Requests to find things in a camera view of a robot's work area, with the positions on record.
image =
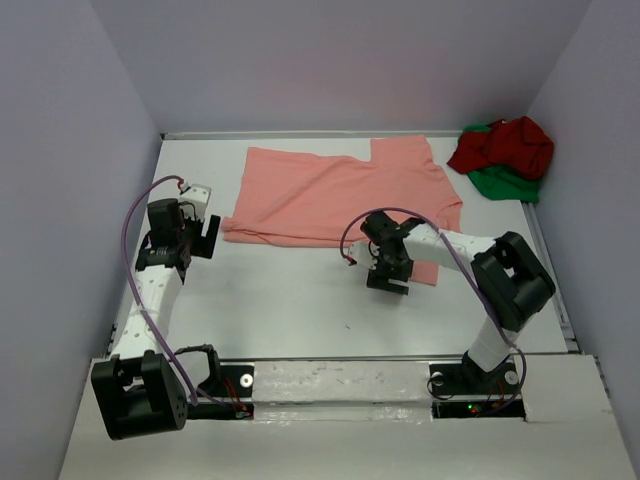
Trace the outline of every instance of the white wall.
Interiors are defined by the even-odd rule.
[[[161,131],[521,115],[589,0],[92,0]]]
[[[158,133],[86,0],[2,2],[0,478],[57,478]]]
[[[571,322],[640,473],[640,2],[595,0],[533,116],[556,142],[537,212]]]

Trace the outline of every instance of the green cloth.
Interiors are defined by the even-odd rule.
[[[469,125],[464,132],[488,132],[486,125]],[[478,191],[490,200],[521,200],[523,202],[538,201],[540,181],[525,180],[505,165],[481,168],[469,172],[469,180]]]

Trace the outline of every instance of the white base platform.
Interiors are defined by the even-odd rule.
[[[465,233],[520,233],[533,247],[522,205],[482,197],[466,176],[449,169],[455,138],[429,138],[464,202]],[[367,138],[165,141],[156,179],[178,174],[212,187],[209,213],[231,215],[247,148],[370,157]],[[161,186],[152,199],[175,196]],[[148,225],[143,226],[143,233]],[[466,351],[485,317],[460,273],[441,269],[437,287],[411,284],[408,297],[367,289],[366,271],[349,268],[337,249],[227,243],[213,260],[194,259],[171,319],[174,348],[211,343],[221,358],[331,358],[455,355]],[[119,324],[131,304],[127,292]],[[521,335],[525,352],[566,352],[551,302]]]
[[[408,365],[407,378],[414,372]],[[334,383],[347,396],[354,385]],[[388,387],[400,393],[398,382]],[[528,422],[428,413],[398,421],[364,409],[360,420],[352,412],[336,421],[344,412],[308,405],[275,420],[189,421],[180,432],[113,442],[87,382],[60,480],[635,478],[592,358],[530,357],[523,397]]]

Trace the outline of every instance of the purple cable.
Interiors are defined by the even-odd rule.
[[[449,250],[449,253],[451,253],[451,257],[453,257],[453,261],[456,262],[456,265],[460,269],[460,272],[462,272],[462,275],[464,275],[464,278],[467,280],[467,283],[469,284],[469,286],[471,287],[473,292],[476,294],[476,296],[478,297],[478,299],[480,300],[480,302],[484,306],[484,309],[487,312],[487,315],[489,316],[489,318],[493,322],[493,325],[498,330],[498,333],[500,334],[500,338],[502,339],[502,341],[505,344],[507,344],[509,347],[514,349],[516,352],[518,352],[518,355],[520,355],[520,358],[522,359],[522,376],[520,378],[520,383],[518,384],[518,388],[513,393],[513,395],[511,395],[511,398],[509,398],[509,400],[504,402],[499,407],[489,411],[488,414],[492,415],[494,413],[499,412],[500,410],[503,410],[503,409],[507,408],[509,405],[511,405],[515,401],[516,397],[518,395],[520,395],[520,393],[522,392],[522,386],[524,385],[524,381],[527,378],[527,361],[525,359],[524,353],[522,352],[522,350],[515,343],[513,343],[511,341],[511,339],[509,337],[506,336],[506,334],[502,330],[502,327],[500,326],[500,320],[498,320],[498,315],[496,314],[496,311],[493,308],[493,305],[491,305],[491,303],[489,303],[489,300],[487,300],[487,297],[485,297],[484,294],[480,291],[480,289],[476,285],[476,282],[474,281],[473,277],[471,276],[471,273],[464,266],[464,263],[462,263],[462,259],[458,255],[458,252],[456,252],[456,250],[453,248],[453,245],[451,245],[451,242],[446,237],[446,235],[444,235],[442,232],[440,232],[440,227],[438,227],[438,225],[436,225],[433,221],[429,220],[424,215],[420,215],[419,213],[416,213],[414,211],[407,210],[406,208],[400,208],[400,207],[374,208],[373,210],[368,210],[368,211],[366,211],[364,213],[361,213],[356,218],[351,220],[351,222],[349,222],[347,227],[344,229],[344,232],[342,233],[342,237],[340,238],[340,255],[342,256],[342,258],[345,258],[350,263],[350,265],[355,265],[356,261],[352,257],[350,257],[349,255],[346,255],[344,253],[344,244],[345,244],[345,241],[347,239],[347,234],[349,233],[349,230],[351,230],[351,228],[358,222],[358,220],[360,220],[360,219],[362,219],[362,218],[364,218],[364,217],[366,217],[368,215],[371,215],[372,213],[385,212],[385,211],[406,213],[407,215],[411,215],[412,217],[419,218],[420,220],[422,220],[424,223],[429,225],[431,228],[433,228],[438,233],[438,235],[442,239],[442,242],[447,247],[447,250]]]
[[[135,212],[140,202],[142,202],[142,200],[144,200],[144,198],[149,195],[151,190],[156,188],[161,183],[167,182],[169,180],[177,180],[178,185],[181,185],[184,182],[184,179],[182,177],[179,177],[177,175],[167,175],[166,177],[162,177],[160,180],[153,182],[151,186],[144,192],[142,192],[140,196],[133,202],[131,208],[129,208],[129,211],[127,212],[127,216],[124,219],[124,224],[122,225],[122,233],[120,235],[120,249],[122,253],[122,261],[124,262],[124,270],[127,275],[127,282],[129,283],[129,287],[131,288],[131,292],[133,293],[133,298],[136,304],[140,307],[140,314],[144,318],[145,322],[147,322],[147,326],[153,333],[153,336],[156,337],[156,340],[158,341],[164,352],[169,357],[169,360],[173,362],[173,364],[176,366],[176,369],[180,373],[180,376],[184,379],[184,382],[187,384],[187,388],[190,392],[191,404],[196,406],[198,405],[198,394],[196,393],[196,388],[193,386],[193,383],[191,382],[189,375],[187,375],[186,370],[178,360],[178,357],[176,357],[176,355],[169,347],[169,344],[162,336],[162,333],[160,332],[158,327],[155,325],[155,323],[153,323],[153,319],[142,303],[142,298],[140,298],[140,293],[138,292],[138,288],[136,287],[135,278],[133,277],[133,273],[131,273],[131,266],[129,265],[129,252],[127,251],[127,232],[129,230],[129,222],[131,221],[133,212]]]

